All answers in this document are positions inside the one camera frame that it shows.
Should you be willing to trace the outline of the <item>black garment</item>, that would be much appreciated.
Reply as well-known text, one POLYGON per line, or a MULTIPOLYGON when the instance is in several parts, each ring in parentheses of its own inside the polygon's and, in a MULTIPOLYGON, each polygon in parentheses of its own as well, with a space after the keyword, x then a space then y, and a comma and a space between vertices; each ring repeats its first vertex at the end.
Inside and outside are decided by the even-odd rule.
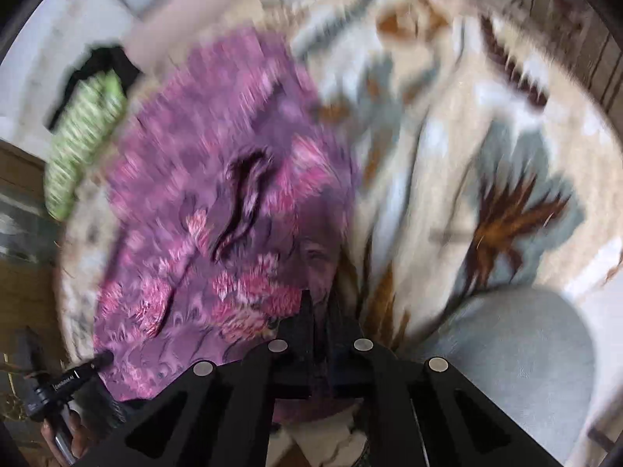
POLYGON ((90 49, 90 54, 78 68, 74 68, 65 79, 62 96, 46 122, 46 129, 50 133, 56 131, 58 120, 65 107, 70 102, 79 82, 86 81, 96 74, 113 72, 119 79, 123 93, 127 95, 135 82, 143 73, 127 56, 120 44, 112 46, 96 46, 90 49))

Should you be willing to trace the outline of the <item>pink bolster pillow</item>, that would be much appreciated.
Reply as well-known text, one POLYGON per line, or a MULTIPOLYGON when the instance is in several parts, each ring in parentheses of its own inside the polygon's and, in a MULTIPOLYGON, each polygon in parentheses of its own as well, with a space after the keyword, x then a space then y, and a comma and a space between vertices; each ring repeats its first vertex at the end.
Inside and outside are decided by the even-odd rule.
POLYGON ((135 24, 123 39, 134 67, 145 73, 158 68, 175 46, 221 20, 239 0, 166 0, 135 24))

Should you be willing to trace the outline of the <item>white headboard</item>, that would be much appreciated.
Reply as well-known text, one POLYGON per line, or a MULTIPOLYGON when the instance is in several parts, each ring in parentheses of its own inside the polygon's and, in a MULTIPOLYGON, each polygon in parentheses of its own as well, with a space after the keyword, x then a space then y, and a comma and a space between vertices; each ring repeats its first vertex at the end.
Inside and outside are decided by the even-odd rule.
POLYGON ((119 42, 135 16, 119 0, 43 0, 1 64, 1 139, 44 162, 46 122, 91 46, 119 42))

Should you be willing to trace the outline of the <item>brown striped pillow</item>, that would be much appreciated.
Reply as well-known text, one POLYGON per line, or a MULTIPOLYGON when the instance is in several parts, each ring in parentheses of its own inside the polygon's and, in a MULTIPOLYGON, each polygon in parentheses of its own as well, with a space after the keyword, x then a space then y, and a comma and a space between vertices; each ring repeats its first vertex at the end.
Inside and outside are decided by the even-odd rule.
POLYGON ((622 124, 622 0, 482 0, 540 34, 598 100, 615 125, 622 124))

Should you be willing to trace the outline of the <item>purple floral garment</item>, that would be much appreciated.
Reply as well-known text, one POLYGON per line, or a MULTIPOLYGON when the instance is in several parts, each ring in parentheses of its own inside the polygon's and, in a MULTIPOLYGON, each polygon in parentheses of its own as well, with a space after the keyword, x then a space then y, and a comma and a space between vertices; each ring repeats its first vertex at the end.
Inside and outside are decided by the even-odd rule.
POLYGON ((325 314, 357 173, 317 103, 281 35, 238 28, 130 119, 107 172, 120 233, 93 330, 115 400, 150 400, 199 360, 240 360, 304 295, 325 314))

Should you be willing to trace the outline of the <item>grey trouser leg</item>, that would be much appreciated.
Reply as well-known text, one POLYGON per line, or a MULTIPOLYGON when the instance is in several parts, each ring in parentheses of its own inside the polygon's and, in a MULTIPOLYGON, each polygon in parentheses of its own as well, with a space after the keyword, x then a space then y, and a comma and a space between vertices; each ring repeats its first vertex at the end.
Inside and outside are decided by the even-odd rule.
POLYGON ((589 330, 565 297, 525 287, 473 296, 399 355, 445 358, 559 462, 570 457, 596 360, 589 330))

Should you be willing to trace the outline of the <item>green patterned cloth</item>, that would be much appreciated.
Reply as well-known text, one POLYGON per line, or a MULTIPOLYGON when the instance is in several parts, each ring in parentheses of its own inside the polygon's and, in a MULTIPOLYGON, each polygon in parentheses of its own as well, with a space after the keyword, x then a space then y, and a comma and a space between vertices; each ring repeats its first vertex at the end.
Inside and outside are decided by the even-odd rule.
POLYGON ((70 215, 83 174, 106 143, 127 108, 127 97, 114 71, 80 80, 55 125, 44 171, 46 210, 54 220, 70 215))

